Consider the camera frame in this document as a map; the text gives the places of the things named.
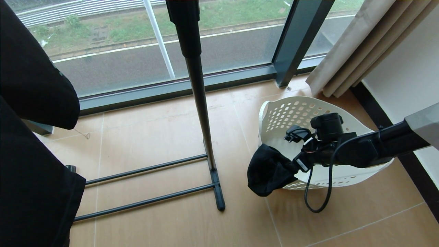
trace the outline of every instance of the black baseboard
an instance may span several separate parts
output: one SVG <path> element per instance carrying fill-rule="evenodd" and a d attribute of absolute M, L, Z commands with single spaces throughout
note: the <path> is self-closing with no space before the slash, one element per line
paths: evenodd
<path fill-rule="evenodd" d="M 384 127 L 388 127 L 392 125 L 392 122 L 387 114 L 371 95 L 368 89 L 363 85 L 363 83 L 358 84 L 356 87 L 352 87 L 351 91 L 369 114 L 376 126 L 382 125 Z M 421 193 L 436 220 L 439 222 L 438 188 L 413 152 L 398 156 L 398 159 L 401 161 L 408 175 L 419 190 L 419 193 Z"/>

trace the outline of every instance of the beige curtain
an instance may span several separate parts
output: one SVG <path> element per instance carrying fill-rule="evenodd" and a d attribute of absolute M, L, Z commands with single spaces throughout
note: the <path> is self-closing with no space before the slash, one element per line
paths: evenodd
<path fill-rule="evenodd" d="M 308 76 L 306 82 L 313 95 L 323 90 L 326 97 L 339 97 L 357 85 L 438 3 L 365 0 L 340 39 Z"/>

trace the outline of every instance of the grass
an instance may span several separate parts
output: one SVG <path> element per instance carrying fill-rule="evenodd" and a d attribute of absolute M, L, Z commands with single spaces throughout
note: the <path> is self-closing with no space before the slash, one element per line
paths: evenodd
<path fill-rule="evenodd" d="M 359 9 L 363 0 L 336 0 L 331 12 Z M 286 18 L 290 7 L 283 0 L 216 0 L 200 3 L 200 30 L 222 26 L 239 25 L 249 22 Z M 154 9 L 162 35 L 176 34 L 174 24 L 169 20 L 165 7 Z M 90 41 L 91 28 L 107 26 L 108 37 L 105 44 L 121 43 L 132 40 L 153 38 L 154 32 L 145 11 L 137 11 L 122 15 L 79 21 L 70 16 L 64 25 L 48 28 L 32 27 L 30 30 L 40 42 L 45 40 L 44 47 L 50 55 L 61 52 L 76 51 L 102 43 Z"/>

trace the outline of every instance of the glass pane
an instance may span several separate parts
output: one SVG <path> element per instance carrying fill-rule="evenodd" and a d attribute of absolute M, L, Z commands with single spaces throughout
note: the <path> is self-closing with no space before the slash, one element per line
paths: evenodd
<path fill-rule="evenodd" d="M 142 1 L 118 12 L 108 11 L 121 1 L 6 1 L 80 97 L 170 79 Z M 90 13 L 41 23 L 63 7 Z"/>
<path fill-rule="evenodd" d="M 329 52 L 343 34 L 364 0 L 335 0 L 305 57 Z"/>
<path fill-rule="evenodd" d="M 292 0 L 200 1 L 203 72 L 271 62 Z M 154 8 L 176 77 L 187 68 L 166 8 Z"/>

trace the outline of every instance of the white pole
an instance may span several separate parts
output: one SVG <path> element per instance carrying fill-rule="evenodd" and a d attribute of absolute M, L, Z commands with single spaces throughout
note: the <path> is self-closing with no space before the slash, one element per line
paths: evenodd
<path fill-rule="evenodd" d="M 171 79 L 175 79 L 174 70 L 172 69 L 171 61 L 169 60 L 168 52 L 166 51 L 165 43 L 163 42 L 162 34 L 158 28 L 157 20 L 155 19 L 154 12 L 152 11 L 152 6 L 149 0 L 143 0 L 145 4 L 146 12 L 148 13 L 149 21 L 151 22 L 152 29 L 154 30 L 155 38 L 157 39 L 158 46 L 162 52 L 163 59 L 165 60 L 166 68 L 168 69 L 169 76 Z"/>

